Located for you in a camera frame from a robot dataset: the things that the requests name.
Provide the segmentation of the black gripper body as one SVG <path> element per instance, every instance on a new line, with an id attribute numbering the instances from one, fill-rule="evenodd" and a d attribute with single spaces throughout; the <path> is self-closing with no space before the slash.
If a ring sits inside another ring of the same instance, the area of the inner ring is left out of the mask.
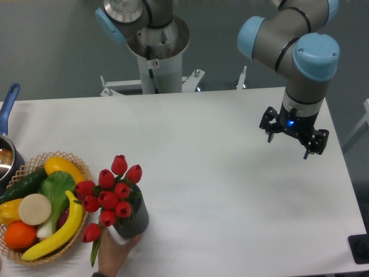
<path id="1" fill-rule="evenodd" d="M 297 115 L 298 110 L 292 108 L 289 111 L 282 104 L 279 116 L 277 117 L 277 133 L 284 133 L 295 139 L 302 139 L 303 141 L 312 140 L 317 134 L 315 129 L 315 121 L 318 113 L 308 117 Z"/>

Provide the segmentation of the person's hand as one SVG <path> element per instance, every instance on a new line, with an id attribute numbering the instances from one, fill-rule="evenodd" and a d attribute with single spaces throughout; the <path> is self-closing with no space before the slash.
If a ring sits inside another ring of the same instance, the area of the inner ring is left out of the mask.
<path id="1" fill-rule="evenodd" d="M 126 262 L 132 249 L 142 239 L 142 234 L 136 235 L 124 244 L 119 244 L 113 238 L 111 227 L 107 227 L 101 238 L 98 252 L 98 270 L 108 276 L 116 276 Z"/>

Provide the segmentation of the dark sleeve forearm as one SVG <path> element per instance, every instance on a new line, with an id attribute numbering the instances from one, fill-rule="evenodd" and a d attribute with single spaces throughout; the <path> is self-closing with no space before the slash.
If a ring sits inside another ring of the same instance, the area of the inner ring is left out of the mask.
<path id="1" fill-rule="evenodd" d="M 109 277 L 109 276 L 101 272 L 94 272 L 92 274 L 92 277 Z"/>

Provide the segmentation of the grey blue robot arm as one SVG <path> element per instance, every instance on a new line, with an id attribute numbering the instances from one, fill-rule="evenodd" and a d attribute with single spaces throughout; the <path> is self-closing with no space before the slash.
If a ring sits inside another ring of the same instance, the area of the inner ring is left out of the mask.
<path id="1" fill-rule="evenodd" d="M 277 1 L 276 16 L 249 18 L 237 38 L 243 55 L 287 80 L 280 110 L 268 107 L 259 127 L 268 142 L 277 133 L 297 139 L 305 158 L 322 154 L 329 137 L 328 130 L 316 130 L 314 124 L 337 71 L 340 47 L 317 31 L 338 7 L 338 1 Z"/>

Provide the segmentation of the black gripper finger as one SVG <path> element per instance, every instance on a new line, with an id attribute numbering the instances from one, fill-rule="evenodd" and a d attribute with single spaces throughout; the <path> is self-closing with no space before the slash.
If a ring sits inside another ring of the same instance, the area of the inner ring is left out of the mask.
<path id="1" fill-rule="evenodd" d="M 307 159 L 309 155 L 321 155 L 326 148 L 329 138 L 329 131 L 326 129 L 309 130 L 299 135 L 299 141 L 306 151 L 303 159 Z"/>
<path id="2" fill-rule="evenodd" d="M 259 128 L 264 130 L 268 135 L 268 142 L 271 143 L 274 135 L 277 133 L 282 133 L 284 127 L 280 122 L 280 114 L 273 107 L 268 107 L 264 112 Z"/>

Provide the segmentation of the second grey robot arm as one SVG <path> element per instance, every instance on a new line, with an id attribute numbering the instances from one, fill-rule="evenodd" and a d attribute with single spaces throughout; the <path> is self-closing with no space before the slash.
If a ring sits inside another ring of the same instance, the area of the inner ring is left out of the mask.
<path id="1" fill-rule="evenodd" d="M 104 1 L 95 11 L 103 32 L 123 43 L 143 28 L 162 29 L 173 19 L 172 1 Z"/>

